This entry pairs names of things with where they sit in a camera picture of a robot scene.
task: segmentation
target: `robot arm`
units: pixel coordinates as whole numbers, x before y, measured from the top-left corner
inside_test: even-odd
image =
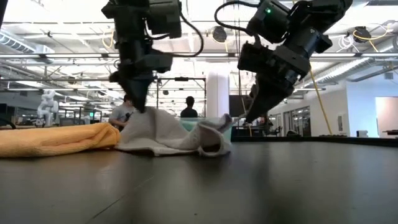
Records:
[[[229,26],[217,19],[218,11],[232,4],[257,7],[246,28]],[[261,0],[259,4],[230,1],[216,10],[215,21],[219,25],[245,31],[256,40],[243,45],[238,62],[240,70],[257,73],[257,93],[253,94],[256,97],[246,117],[248,123],[293,93],[295,82],[310,71],[312,53],[322,53],[332,46],[323,33],[351,5],[352,0],[313,0],[299,1],[288,9],[276,0]],[[179,17],[186,19],[180,11],[178,0],[110,0],[102,9],[108,19],[114,19],[120,53],[118,71],[109,79],[122,86],[141,113],[145,110],[148,86],[154,81],[152,71],[169,71],[175,56],[152,49],[156,38],[148,36],[146,24],[153,34],[166,34],[160,39],[181,37]],[[261,45],[259,35],[271,43],[284,43],[270,50]]]
[[[284,43],[275,50],[263,47],[258,38],[242,46],[238,61],[240,70],[256,72],[257,93],[246,116],[251,123],[267,113],[294,91],[297,80],[310,71],[312,53],[323,53],[332,46],[326,32],[352,5],[352,0],[299,1],[291,9],[276,0],[262,0],[246,29],[249,35],[260,35],[271,43]],[[227,2],[241,4],[241,1]]]

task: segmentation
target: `black cable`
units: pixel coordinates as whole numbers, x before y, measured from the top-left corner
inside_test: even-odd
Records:
[[[120,62],[119,59],[117,59],[117,60],[115,60],[115,61],[113,62],[113,66],[114,66],[116,69],[119,69],[119,67],[116,65],[118,62]]]
[[[158,37],[152,37],[152,36],[149,35],[148,27],[147,27],[147,26],[145,26],[145,33],[146,33],[146,36],[147,36],[149,39],[151,39],[151,40],[162,40],[162,39],[164,39],[164,38],[166,38],[166,37],[169,36],[168,34],[164,34],[164,35],[160,35],[160,36],[158,36]]]
[[[250,30],[248,30],[248,29],[246,29],[246,28],[243,28],[243,27],[239,27],[239,26],[227,25],[227,24],[221,22],[221,21],[218,19],[217,14],[218,14],[218,12],[219,12],[220,10],[222,10],[222,8],[224,8],[224,7],[226,7],[226,6],[234,5],[234,4],[243,5],[243,6],[247,6],[247,7],[259,7],[259,4],[251,4],[251,3],[243,2],[243,1],[230,1],[230,2],[226,2],[226,3],[222,4],[222,5],[220,5],[220,6],[216,9],[216,11],[215,11],[215,13],[214,13],[214,20],[216,21],[216,23],[217,23],[218,25],[220,25],[220,26],[222,26],[222,27],[229,28],[229,29],[234,29],[234,30],[240,30],[240,31],[243,31],[243,32],[247,33],[247,34],[250,35],[250,36],[254,36],[256,42],[259,42],[259,41],[260,41],[260,37],[259,37],[257,34],[254,34],[253,32],[251,32]]]
[[[196,57],[203,51],[203,48],[205,47],[205,40],[203,40],[203,36],[201,35],[200,31],[194,25],[192,25],[190,22],[188,22],[187,18],[185,18],[185,16],[182,14],[182,12],[180,12],[180,16],[181,16],[181,19],[184,21],[184,23],[186,23],[188,26],[190,26],[199,35],[200,48],[199,48],[198,52],[194,53],[193,55],[180,55],[180,54],[172,54],[172,55],[174,57],[183,57],[183,58]]]

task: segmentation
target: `wall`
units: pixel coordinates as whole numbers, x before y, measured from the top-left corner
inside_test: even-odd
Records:
[[[6,103],[8,106],[37,110],[40,102],[40,95],[33,91],[28,91],[27,96],[21,96],[19,93],[0,93],[0,103]]]
[[[345,85],[335,85],[328,86],[326,91],[321,91],[321,99],[328,117],[328,121],[331,126],[333,134],[348,134],[349,124],[347,119],[347,97]],[[282,114],[283,122],[283,112],[299,109],[305,106],[310,107],[311,116],[311,135],[319,136],[323,134],[329,134],[323,113],[317,98],[315,91],[307,93],[304,100],[288,100],[287,104],[279,105],[274,109],[270,110],[269,114]],[[338,130],[338,116],[343,115],[345,118],[343,120],[344,131],[339,132]]]
[[[366,75],[380,67],[370,68],[358,74]],[[356,136],[357,130],[367,130],[368,136],[379,137],[377,130],[376,97],[398,96],[398,78],[394,82],[385,80],[383,75],[367,80],[351,83],[347,82],[348,115],[351,136]]]
[[[380,138],[395,138],[383,131],[398,129],[398,97],[376,97],[376,113]]]
[[[206,117],[219,118],[229,113],[229,70],[212,63],[206,74]]]

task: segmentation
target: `yellow cable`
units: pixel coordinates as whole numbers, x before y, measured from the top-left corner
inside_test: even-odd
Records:
[[[322,100],[321,100],[321,96],[320,96],[319,90],[318,90],[318,85],[317,85],[317,83],[316,83],[316,81],[315,81],[315,77],[313,76],[312,70],[310,70],[310,74],[311,74],[311,79],[312,79],[313,85],[314,85],[315,90],[316,90],[316,92],[317,92],[319,104],[321,105],[323,117],[325,118],[326,125],[328,126],[329,133],[330,133],[330,135],[332,135],[332,133],[331,133],[331,128],[330,128],[330,124],[329,124],[329,121],[328,121],[328,116],[326,115],[325,109],[324,109],[324,107],[323,107],[323,103],[322,103]]]
[[[356,33],[356,31],[353,32],[354,37],[357,37],[357,38],[362,39],[362,40],[377,40],[377,39],[380,39],[382,37],[385,37],[388,34],[388,27],[386,29],[386,32],[383,35],[378,36],[378,37],[373,37],[373,38],[360,37],[360,36],[356,35],[355,33]]]
[[[106,47],[106,48],[111,48],[113,45],[113,35],[114,35],[114,31],[112,31],[112,36],[111,36],[111,45],[106,45],[104,37],[102,38],[102,44]]]
[[[246,108],[244,107],[244,101],[243,101],[242,96],[241,96],[241,100],[242,100],[242,105],[243,105],[244,114],[247,115],[247,113],[246,113]],[[251,126],[250,126],[250,124],[248,124],[248,126],[249,126],[250,137],[252,137],[252,134],[251,134]]]
[[[376,52],[379,52],[379,50],[376,48],[376,46],[373,44],[373,42],[372,42],[371,40],[369,40],[369,43],[371,43],[373,49],[374,49]]]
[[[239,96],[241,97],[244,114],[247,115],[246,108],[244,107],[244,101],[243,101],[243,97],[242,97],[242,86],[241,86],[241,82],[240,81],[239,81]],[[248,126],[249,126],[250,137],[252,137],[250,124],[248,124]]]

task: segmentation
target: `table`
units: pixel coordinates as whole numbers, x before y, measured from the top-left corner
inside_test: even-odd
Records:
[[[387,133],[387,135],[398,136],[398,130],[390,130],[390,131],[383,131],[383,132]]]
[[[398,150],[236,143],[222,158],[0,160],[0,223],[398,223]]]
[[[43,128],[54,128],[54,127],[58,127],[58,126],[44,126]],[[17,125],[16,128],[17,129],[33,129],[33,128],[36,128],[36,126],[33,126],[33,125],[32,126],[19,126],[19,125]],[[3,130],[12,130],[12,127],[10,125],[0,126],[0,131],[3,131]]]

